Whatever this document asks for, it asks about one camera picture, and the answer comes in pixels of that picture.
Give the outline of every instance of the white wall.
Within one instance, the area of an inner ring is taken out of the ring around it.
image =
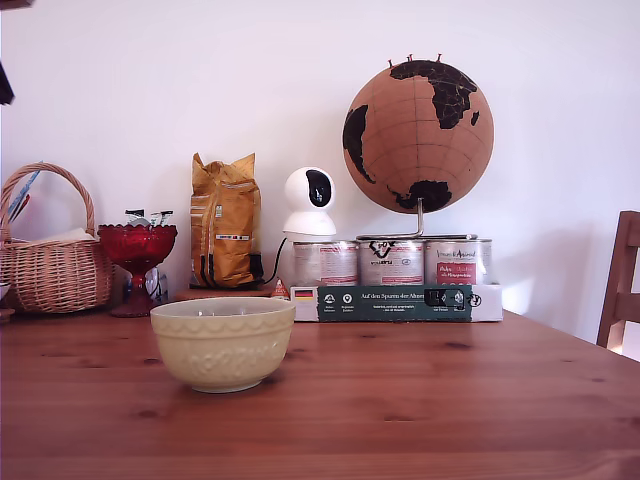
[[[303,165],[334,176],[341,237],[413,228],[357,190],[342,125],[387,59],[442,53],[484,91],[495,149],[428,231],[493,238],[505,306],[594,340],[618,212],[640,209],[639,15],[633,0],[39,0],[2,16],[16,93],[3,109],[3,177],[40,159],[65,166],[98,222],[175,210],[165,266],[176,289],[189,275],[191,155],[255,151],[270,271],[284,180]],[[71,189],[38,183],[17,236],[81,224]]]

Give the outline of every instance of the wooden chair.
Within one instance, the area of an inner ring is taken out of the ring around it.
[[[597,344],[618,353],[627,321],[640,323],[640,293],[631,293],[640,247],[640,212],[620,212]]]

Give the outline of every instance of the globe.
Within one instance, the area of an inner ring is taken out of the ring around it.
[[[480,88],[439,61],[409,60],[373,77],[353,100],[342,134],[351,177],[374,202],[425,212],[460,200],[484,173],[493,118]]]

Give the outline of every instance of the red pedestal dish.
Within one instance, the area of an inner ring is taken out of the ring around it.
[[[145,287],[145,274],[169,255],[177,234],[175,225],[100,225],[98,235],[107,255],[113,263],[133,276],[129,301],[111,310],[111,315],[149,316],[153,302]]]

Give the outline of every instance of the black cable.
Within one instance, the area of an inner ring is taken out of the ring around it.
[[[276,255],[276,264],[273,266],[273,275],[271,275],[271,278],[269,280],[264,282],[265,285],[269,283],[271,280],[273,280],[274,278],[276,278],[276,272],[278,271],[278,261],[280,260],[280,253],[282,252],[282,247],[284,247],[284,242],[286,241],[287,241],[287,237],[284,237],[282,239],[282,243],[280,244],[280,248],[278,248],[278,254]]]

